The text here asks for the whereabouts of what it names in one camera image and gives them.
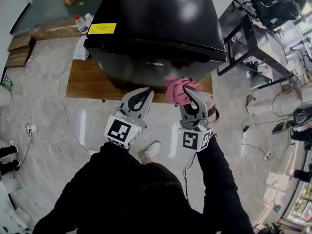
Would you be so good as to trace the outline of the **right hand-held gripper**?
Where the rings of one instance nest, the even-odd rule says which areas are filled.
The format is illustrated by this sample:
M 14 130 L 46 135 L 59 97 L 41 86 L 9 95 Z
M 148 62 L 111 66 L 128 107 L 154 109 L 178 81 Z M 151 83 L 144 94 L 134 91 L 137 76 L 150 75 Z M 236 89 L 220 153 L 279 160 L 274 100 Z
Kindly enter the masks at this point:
M 184 88 L 190 103 L 179 107 L 181 127 L 177 130 L 178 149 L 200 152 L 208 146 L 212 129 L 207 119 L 206 94 L 203 91 Z

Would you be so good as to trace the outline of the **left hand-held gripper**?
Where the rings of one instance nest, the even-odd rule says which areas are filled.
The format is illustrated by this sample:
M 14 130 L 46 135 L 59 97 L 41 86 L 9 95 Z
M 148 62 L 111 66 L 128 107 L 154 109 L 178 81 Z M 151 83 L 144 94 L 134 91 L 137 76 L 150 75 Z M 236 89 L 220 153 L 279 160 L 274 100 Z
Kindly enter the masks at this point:
M 121 148 L 129 149 L 146 127 L 145 118 L 154 98 L 148 87 L 128 92 L 120 101 L 115 113 L 109 116 L 104 136 Z

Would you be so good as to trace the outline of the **pink cloth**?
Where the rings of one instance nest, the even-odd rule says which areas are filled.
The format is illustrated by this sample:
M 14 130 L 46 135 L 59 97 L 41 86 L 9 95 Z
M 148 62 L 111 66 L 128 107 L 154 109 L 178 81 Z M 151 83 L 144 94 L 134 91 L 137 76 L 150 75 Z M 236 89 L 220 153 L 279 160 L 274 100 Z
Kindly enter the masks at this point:
M 191 88 L 203 91 L 203 86 L 194 82 L 192 78 L 176 78 L 173 76 L 166 76 L 164 78 L 167 87 L 166 100 L 173 105 L 187 105 L 191 103 L 189 95 L 184 91 L 184 88 Z

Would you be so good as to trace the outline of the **black mini fridge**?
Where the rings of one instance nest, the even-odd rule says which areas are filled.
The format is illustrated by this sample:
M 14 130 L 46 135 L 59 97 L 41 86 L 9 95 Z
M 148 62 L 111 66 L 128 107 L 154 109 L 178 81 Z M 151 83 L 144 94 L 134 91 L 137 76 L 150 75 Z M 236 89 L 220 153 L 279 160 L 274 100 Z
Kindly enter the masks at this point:
M 165 77 L 199 81 L 226 61 L 212 0 L 102 0 L 84 47 L 125 90 L 164 92 Z

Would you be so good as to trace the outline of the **person's right forearm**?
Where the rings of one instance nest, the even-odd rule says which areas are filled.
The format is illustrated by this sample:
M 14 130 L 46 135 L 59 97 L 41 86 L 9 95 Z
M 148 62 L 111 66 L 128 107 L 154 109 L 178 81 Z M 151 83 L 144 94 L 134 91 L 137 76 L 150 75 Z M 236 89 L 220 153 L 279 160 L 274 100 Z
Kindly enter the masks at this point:
M 217 140 L 209 141 L 208 146 L 196 154 L 203 172 L 205 205 L 219 202 L 240 204 L 233 173 Z

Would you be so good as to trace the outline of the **person's left forearm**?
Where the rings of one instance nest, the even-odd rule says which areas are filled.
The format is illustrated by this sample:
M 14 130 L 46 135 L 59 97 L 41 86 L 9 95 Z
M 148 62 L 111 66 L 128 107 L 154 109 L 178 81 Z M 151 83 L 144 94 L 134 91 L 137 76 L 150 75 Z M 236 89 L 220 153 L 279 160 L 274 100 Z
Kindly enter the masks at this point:
M 104 143 L 100 152 L 93 154 L 90 159 L 91 166 L 114 179 L 125 179 L 133 175 L 140 163 L 129 152 L 110 142 Z

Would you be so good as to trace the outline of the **person's right hand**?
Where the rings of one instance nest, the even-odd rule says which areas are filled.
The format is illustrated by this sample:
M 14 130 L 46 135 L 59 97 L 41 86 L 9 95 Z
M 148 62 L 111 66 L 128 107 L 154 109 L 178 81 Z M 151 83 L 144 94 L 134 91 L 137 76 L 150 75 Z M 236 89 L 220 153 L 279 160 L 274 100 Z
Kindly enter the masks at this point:
M 207 116 L 209 123 L 215 123 L 219 119 L 219 111 L 216 108 L 213 96 L 210 93 L 200 91 L 199 97 L 205 102 L 207 108 Z

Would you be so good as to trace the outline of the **person's right shoe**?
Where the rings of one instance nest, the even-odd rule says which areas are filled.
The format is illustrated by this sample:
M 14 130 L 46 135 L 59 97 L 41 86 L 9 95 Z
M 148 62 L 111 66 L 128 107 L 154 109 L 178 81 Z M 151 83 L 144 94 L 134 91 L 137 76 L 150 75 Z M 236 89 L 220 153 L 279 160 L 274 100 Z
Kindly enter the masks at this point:
M 158 154 L 161 147 L 161 143 L 159 141 L 153 142 L 146 151 L 142 153 L 140 156 L 140 161 L 143 165 L 152 163 L 153 158 Z

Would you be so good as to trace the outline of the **red-labelled white bottle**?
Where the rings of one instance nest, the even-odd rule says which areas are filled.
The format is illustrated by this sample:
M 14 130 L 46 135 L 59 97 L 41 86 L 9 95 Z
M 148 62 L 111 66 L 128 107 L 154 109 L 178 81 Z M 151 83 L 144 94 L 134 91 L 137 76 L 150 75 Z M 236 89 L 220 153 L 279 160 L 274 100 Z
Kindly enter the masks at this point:
M 235 33 L 235 35 L 231 38 L 232 42 L 236 42 L 238 41 L 242 36 L 244 35 L 244 31 L 240 30 L 237 33 Z

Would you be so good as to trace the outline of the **red-capped clear plastic bottle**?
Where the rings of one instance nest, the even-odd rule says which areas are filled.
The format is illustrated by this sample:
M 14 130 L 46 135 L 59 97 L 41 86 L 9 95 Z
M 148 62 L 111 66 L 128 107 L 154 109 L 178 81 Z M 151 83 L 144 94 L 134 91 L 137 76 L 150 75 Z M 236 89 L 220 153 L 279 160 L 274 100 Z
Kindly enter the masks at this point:
M 86 22 L 80 15 L 75 15 L 75 23 L 82 35 L 86 35 L 88 33 Z

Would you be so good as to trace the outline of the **black metal table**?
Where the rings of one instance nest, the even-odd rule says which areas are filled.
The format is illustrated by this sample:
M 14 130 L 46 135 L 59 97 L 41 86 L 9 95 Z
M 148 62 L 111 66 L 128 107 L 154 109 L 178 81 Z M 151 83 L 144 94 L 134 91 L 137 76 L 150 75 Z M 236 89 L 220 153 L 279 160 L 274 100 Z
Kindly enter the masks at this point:
M 251 89 L 263 89 L 283 82 L 293 83 L 294 71 L 289 70 L 284 47 L 267 29 L 244 16 L 238 26 L 224 39 L 229 65 L 217 68 L 222 76 L 237 66 L 247 69 Z M 238 31 L 244 35 L 236 42 L 231 38 Z

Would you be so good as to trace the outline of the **person's black clothed torso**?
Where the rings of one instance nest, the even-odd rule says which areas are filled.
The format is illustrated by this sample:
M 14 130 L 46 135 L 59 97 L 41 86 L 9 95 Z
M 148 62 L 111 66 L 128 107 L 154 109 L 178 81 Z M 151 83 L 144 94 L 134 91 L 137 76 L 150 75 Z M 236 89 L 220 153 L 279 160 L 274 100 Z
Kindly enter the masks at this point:
M 177 177 L 152 162 L 125 179 L 101 174 L 86 163 L 66 184 L 33 234 L 254 234 L 242 204 L 191 208 Z

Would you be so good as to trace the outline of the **black grey backpack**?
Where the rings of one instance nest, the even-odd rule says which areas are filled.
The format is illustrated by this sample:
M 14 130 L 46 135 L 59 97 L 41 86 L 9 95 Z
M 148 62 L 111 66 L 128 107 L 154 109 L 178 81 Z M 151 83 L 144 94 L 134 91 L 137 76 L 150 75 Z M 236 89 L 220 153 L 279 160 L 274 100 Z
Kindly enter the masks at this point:
M 293 113 L 292 130 L 312 121 L 312 102 L 302 103 Z

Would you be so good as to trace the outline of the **wooden steps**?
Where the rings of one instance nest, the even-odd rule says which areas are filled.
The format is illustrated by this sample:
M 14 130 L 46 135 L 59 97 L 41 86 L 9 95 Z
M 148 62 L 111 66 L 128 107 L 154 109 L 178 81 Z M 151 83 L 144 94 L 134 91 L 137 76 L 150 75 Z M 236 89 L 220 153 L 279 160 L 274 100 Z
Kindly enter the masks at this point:
M 13 37 L 8 47 L 6 68 L 23 67 L 31 56 L 36 40 L 29 35 Z

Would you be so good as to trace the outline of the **black office chair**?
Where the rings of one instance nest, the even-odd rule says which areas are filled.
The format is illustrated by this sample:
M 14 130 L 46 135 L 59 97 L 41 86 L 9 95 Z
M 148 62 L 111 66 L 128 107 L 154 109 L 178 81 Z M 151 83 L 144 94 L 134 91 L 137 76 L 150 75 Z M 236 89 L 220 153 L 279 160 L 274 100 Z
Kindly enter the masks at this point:
M 260 0 L 253 0 L 252 7 L 262 25 L 267 29 L 279 27 L 289 20 L 296 20 L 301 10 L 293 2 L 283 0 L 267 7 Z

